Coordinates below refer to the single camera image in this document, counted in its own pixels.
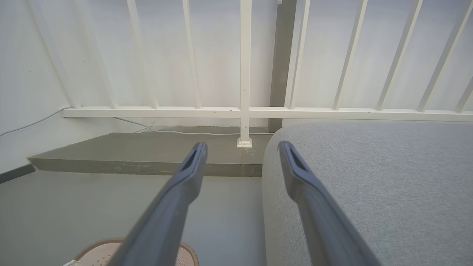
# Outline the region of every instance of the white wall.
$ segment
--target white wall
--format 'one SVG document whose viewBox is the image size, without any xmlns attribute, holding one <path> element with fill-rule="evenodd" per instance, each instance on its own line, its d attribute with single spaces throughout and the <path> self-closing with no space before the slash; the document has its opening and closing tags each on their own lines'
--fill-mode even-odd
<svg viewBox="0 0 473 266">
<path fill-rule="evenodd" d="M 24 1 L 0 1 L 0 36 L 0 133 L 69 106 Z M 151 124 L 152 119 L 141 119 L 141 122 Z M 68 119 L 58 114 L 0 137 L 0 173 L 27 164 L 26 157 L 35 153 L 111 132 L 134 132 L 141 128 L 113 118 Z"/>
<path fill-rule="evenodd" d="M 427 87 L 455 20 L 469 0 L 424 0 L 385 108 L 415 109 Z M 290 101 L 302 3 L 298 1 L 291 68 Z M 375 108 L 413 0 L 368 0 L 366 15 L 340 107 Z M 332 107 L 348 49 L 358 0 L 311 1 L 297 107 Z M 438 90 L 427 109 L 453 110 L 473 76 L 473 19 L 467 21 Z M 473 97 L 465 111 L 473 110 Z M 285 119 L 284 125 L 297 120 Z"/>
</svg>

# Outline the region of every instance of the gray sofa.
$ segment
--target gray sofa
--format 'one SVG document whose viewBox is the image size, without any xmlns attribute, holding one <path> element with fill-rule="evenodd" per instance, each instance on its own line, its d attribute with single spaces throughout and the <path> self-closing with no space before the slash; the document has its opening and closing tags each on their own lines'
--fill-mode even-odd
<svg viewBox="0 0 473 266">
<path fill-rule="evenodd" d="M 290 141 L 384 266 L 473 265 L 473 124 L 328 121 L 280 129 L 263 163 L 268 266 L 311 265 L 277 145 Z"/>
</svg>

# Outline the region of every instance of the railing post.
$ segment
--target railing post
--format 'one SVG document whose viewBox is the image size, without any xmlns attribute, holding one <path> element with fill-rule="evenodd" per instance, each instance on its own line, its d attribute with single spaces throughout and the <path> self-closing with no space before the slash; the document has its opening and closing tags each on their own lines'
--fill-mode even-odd
<svg viewBox="0 0 473 266">
<path fill-rule="evenodd" d="M 127 0 L 127 4 L 128 12 L 130 13 L 131 26 L 133 27 L 133 33 L 135 34 L 138 60 L 140 61 L 140 66 L 142 67 L 142 78 L 145 84 L 143 88 L 143 93 L 144 96 L 147 98 L 145 99 L 145 101 L 148 102 L 153 109 L 156 109 L 157 107 L 159 107 L 159 102 L 156 97 L 155 86 L 152 86 L 153 82 L 151 81 L 149 67 L 146 63 L 143 38 L 141 37 L 140 18 L 138 17 L 136 2 L 135 0 Z"/>
<path fill-rule="evenodd" d="M 191 10 L 189 7 L 189 0 L 182 0 L 182 7 L 184 11 L 185 32 L 187 34 L 187 46 L 189 46 L 189 57 L 191 60 L 192 81 L 194 85 L 195 108 L 202 108 L 201 94 L 199 91 L 199 82 L 197 80 L 197 68 L 195 66 L 194 47 L 192 44 L 192 30 L 191 30 Z"/>
<path fill-rule="evenodd" d="M 296 68 L 294 69 L 294 80 L 292 81 L 291 103 L 289 109 L 296 107 L 297 89 L 299 88 L 300 68 L 302 67 L 302 55 L 306 43 L 307 21 L 309 20 L 310 0 L 305 0 L 304 13 L 300 22 L 299 43 L 297 46 Z"/>
<path fill-rule="evenodd" d="M 350 70 L 351 62 L 353 61 L 353 56 L 355 55 L 359 34 L 361 32 L 361 26 L 363 25 L 363 19 L 365 18 L 366 4 L 368 3 L 368 0 L 359 1 L 360 3 L 355 17 L 355 23 L 353 24 L 350 42 L 348 43 L 348 51 L 345 57 L 345 63 L 343 64 L 342 75 L 340 76 L 337 93 L 335 94 L 335 100 L 333 101 L 333 110 L 338 110 L 339 108 L 340 95 L 342 94 L 343 85 L 345 84 L 347 73 Z"/>
<path fill-rule="evenodd" d="M 59 80 L 62 83 L 62 88 L 64 89 L 67 99 L 69 100 L 72 107 L 80 108 L 80 103 L 77 98 L 74 97 L 73 85 L 69 80 L 64 63 L 61 60 L 61 56 L 59 55 L 56 44 L 54 43 L 53 37 L 51 36 L 51 32 L 48 29 L 46 21 L 44 20 L 44 15 L 41 11 L 38 0 L 29 0 L 28 5 L 30 7 L 31 13 L 33 14 L 33 20 L 38 27 L 39 34 L 44 42 L 44 45 L 46 46 L 49 57 L 53 62 L 54 69 L 56 70 Z"/>
<path fill-rule="evenodd" d="M 376 105 L 376 110 L 381 111 L 383 110 L 383 105 L 386 100 L 386 95 L 391 88 L 392 81 L 395 78 L 397 73 L 397 65 L 399 61 L 402 59 L 404 52 L 406 50 L 407 44 L 409 43 L 409 39 L 411 38 L 412 31 L 414 30 L 415 22 L 417 21 L 417 17 L 419 16 L 420 7 L 422 6 L 422 0 L 414 0 L 414 4 L 412 5 L 411 12 L 407 18 L 406 25 L 404 26 L 403 35 L 401 36 L 401 40 L 397 46 L 396 54 L 394 55 L 393 62 L 391 64 L 391 68 L 389 69 L 389 73 L 387 75 L 385 84 L 383 86 L 383 90 L 381 91 L 381 95 L 379 96 L 378 104 Z"/>
<path fill-rule="evenodd" d="M 251 0 L 240 0 L 240 138 L 237 147 L 251 148 L 250 138 Z"/>
<path fill-rule="evenodd" d="M 437 88 L 438 80 L 444 73 L 445 65 L 450 59 L 450 56 L 453 50 L 455 49 L 456 44 L 458 43 L 458 39 L 460 39 L 460 35 L 462 34 L 463 28 L 465 27 L 466 21 L 468 20 L 468 17 L 470 16 L 470 13 L 473 8 L 473 0 L 468 0 L 467 2 L 469 2 L 468 6 L 466 6 L 462 10 L 462 14 L 453 26 L 453 29 L 450 32 L 450 36 L 448 37 L 447 43 L 445 44 L 442 55 L 440 56 L 440 59 L 437 62 L 437 66 L 435 67 L 434 73 L 430 78 L 429 84 L 425 89 L 422 99 L 420 99 L 419 106 L 417 107 L 417 111 L 419 112 L 424 112 L 427 108 L 427 103 L 430 100 L 430 96 L 432 95 L 432 92 L 435 91 L 435 89 Z"/>
<path fill-rule="evenodd" d="M 463 92 L 460 100 L 458 101 L 458 104 L 455 107 L 455 112 L 457 112 L 457 113 L 463 112 L 463 107 L 465 107 L 465 104 L 468 101 L 468 99 L 470 98 L 472 92 L 473 92 L 473 77 L 470 80 L 470 82 L 468 83 L 468 85 L 466 86 L 465 91 Z"/>
<path fill-rule="evenodd" d="M 110 82 L 110 77 L 108 76 L 108 73 L 105 67 L 104 59 L 102 58 L 102 55 L 100 54 L 100 49 L 98 47 L 98 43 L 96 40 L 95 31 L 92 28 L 92 25 L 90 24 L 91 17 L 84 8 L 83 0 L 75 0 L 74 3 L 76 4 L 77 13 L 80 19 L 82 20 L 81 21 L 82 27 L 83 27 L 86 39 L 88 41 L 89 48 L 100 68 L 102 79 L 105 84 L 105 91 L 108 95 L 108 102 L 110 104 L 110 107 L 115 109 L 118 107 L 118 103 L 116 100 L 114 90 L 112 88 L 112 83 Z"/>
</svg>

